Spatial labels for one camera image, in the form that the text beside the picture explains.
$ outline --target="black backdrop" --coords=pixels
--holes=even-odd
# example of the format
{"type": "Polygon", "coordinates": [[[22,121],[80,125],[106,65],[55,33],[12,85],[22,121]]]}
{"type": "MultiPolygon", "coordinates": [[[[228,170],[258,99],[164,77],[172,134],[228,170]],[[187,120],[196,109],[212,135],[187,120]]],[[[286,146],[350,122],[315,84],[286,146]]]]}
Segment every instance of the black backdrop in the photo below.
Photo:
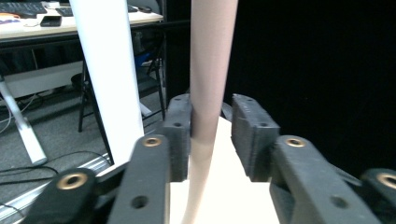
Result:
{"type": "MultiPolygon", "coordinates": [[[[309,139],[353,175],[396,169],[395,12],[384,0],[239,1],[224,101],[255,98],[282,134],[309,139]]],[[[189,38],[168,38],[169,98],[189,87],[189,38]]]]}

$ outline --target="keyboard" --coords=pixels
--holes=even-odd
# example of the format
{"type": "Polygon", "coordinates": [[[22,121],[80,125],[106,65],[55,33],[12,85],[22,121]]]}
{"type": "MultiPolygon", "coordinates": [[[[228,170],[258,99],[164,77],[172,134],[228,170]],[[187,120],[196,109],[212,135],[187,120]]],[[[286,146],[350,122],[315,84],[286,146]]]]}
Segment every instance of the keyboard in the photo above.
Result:
{"type": "Polygon", "coordinates": [[[72,17],[73,11],[71,7],[58,7],[55,10],[63,17],[72,17]]]}
{"type": "Polygon", "coordinates": [[[35,14],[46,14],[47,10],[40,2],[0,2],[0,13],[32,12],[35,14]]]}

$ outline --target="gray carpet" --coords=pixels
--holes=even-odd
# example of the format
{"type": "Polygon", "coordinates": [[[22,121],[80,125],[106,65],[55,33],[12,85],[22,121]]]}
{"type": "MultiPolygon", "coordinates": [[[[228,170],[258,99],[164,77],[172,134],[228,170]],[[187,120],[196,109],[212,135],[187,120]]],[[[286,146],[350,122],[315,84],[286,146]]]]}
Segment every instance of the gray carpet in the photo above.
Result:
{"type": "MultiPolygon", "coordinates": [[[[21,100],[26,104],[30,98],[21,100]]],[[[153,110],[160,108],[158,93],[145,97],[141,102],[153,110]]],[[[99,133],[94,116],[88,116],[83,121],[83,131],[78,132],[78,106],[79,92],[71,86],[57,90],[55,93],[38,97],[23,111],[34,127],[35,134],[41,143],[49,161],[47,166],[58,172],[80,166],[81,164],[100,158],[106,149],[99,133]]],[[[5,106],[0,105],[0,131],[7,125],[8,112],[5,106]]],[[[161,113],[144,121],[145,133],[153,131],[157,121],[162,120],[161,113]]],[[[31,166],[21,137],[11,121],[9,126],[0,133],[0,172],[17,167],[31,166]]],[[[25,170],[0,173],[0,203],[7,203],[22,195],[29,189],[46,183],[35,181],[22,184],[6,184],[11,181],[52,177],[55,173],[51,170],[25,170]]],[[[13,223],[21,218],[21,214],[14,214],[0,223],[13,223]]]]}

